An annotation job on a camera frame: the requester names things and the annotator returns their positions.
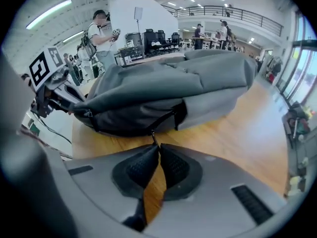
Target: cable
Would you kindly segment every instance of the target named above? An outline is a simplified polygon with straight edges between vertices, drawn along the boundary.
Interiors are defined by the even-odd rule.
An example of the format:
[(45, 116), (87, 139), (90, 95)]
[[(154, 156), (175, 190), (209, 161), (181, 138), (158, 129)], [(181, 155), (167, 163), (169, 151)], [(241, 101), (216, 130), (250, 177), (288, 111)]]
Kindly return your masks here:
[(55, 133), (55, 134), (58, 135), (58, 136), (61, 136), (62, 138), (64, 138), (65, 140), (67, 140), (67, 141), (71, 144), (71, 142), (70, 142), (70, 140), (69, 140), (68, 138), (64, 137), (63, 135), (59, 134), (59, 133), (56, 132), (55, 130), (53, 130), (53, 129), (51, 129), (50, 127), (48, 127), (48, 126), (46, 125), (46, 123), (42, 120), (42, 118), (40, 118), (38, 115), (36, 115), (36, 116), (38, 117), (37, 120), (38, 120), (43, 126), (45, 126), (50, 132)]

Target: metal railing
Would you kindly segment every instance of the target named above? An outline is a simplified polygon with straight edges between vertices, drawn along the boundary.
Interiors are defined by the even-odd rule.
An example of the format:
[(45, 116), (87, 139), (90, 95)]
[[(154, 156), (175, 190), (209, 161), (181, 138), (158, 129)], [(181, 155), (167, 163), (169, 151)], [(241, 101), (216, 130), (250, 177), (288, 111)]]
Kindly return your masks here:
[(237, 8), (228, 8), (223, 6), (212, 6), (206, 5), (203, 8), (188, 7), (185, 9), (174, 9), (169, 6), (162, 5), (175, 17), (185, 17), (185, 16), (199, 16), (199, 15), (210, 15), (210, 16), (223, 16), (235, 19), (240, 19), (257, 26), (263, 27), (264, 29), (272, 32), (277, 36), (281, 36), (283, 26), (267, 17), (261, 16), (259, 14), (241, 10)]

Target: white t-shirt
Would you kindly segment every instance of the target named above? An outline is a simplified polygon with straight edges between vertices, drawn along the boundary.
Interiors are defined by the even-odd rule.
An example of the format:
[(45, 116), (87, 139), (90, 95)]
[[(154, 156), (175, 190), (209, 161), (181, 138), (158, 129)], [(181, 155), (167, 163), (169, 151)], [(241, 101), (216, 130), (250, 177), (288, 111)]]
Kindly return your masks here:
[(225, 41), (227, 38), (227, 28), (225, 26), (222, 26), (220, 29), (220, 40)]
[[(100, 37), (106, 37), (103, 30), (98, 28), (96, 23), (91, 23), (88, 29), (88, 38), (91, 40), (94, 35), (99, 35)], [(97, 52), (109, 51), (111, 47), (111, 41), (106, 41), (101, 45), (96, 45)]]
[(89, 56), (88, 56), (86, 50), (80, 49), (78, 51), (78, 57), (81, 60), (80, 66), (82, 66), (82, 67), (90, 66)]

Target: white marker cube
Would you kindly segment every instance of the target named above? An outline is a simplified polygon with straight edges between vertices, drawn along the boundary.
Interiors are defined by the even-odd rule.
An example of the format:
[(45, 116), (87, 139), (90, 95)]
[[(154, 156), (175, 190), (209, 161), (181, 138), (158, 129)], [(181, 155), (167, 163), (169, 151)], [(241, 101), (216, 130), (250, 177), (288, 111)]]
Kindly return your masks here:
[(37, 92), (45, 81), (64, 65), (63, 56), (57, 47), (45, 47), (29, 66), (30, 78)]

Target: white partition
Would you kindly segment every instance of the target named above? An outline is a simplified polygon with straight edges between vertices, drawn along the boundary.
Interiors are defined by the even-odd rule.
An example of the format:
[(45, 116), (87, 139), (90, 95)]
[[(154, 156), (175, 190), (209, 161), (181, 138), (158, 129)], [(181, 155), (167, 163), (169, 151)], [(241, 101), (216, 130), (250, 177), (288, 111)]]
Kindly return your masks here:
[(163, 30), (165, 37), (170, 38), (178, 32), (178, 21), (165, 8), (154, 0), (115, 0), (110, 3), (111, 25), (113, 29), (121, 29), (121, 36), (116, 41), (118, 49), (125, 46), (124, 36), (138, 32), (137, 21), (134, 19), (135, 7), (143, 8), (142, 19), (139, 21), (140, 33), (152, 28), (155, 32)]

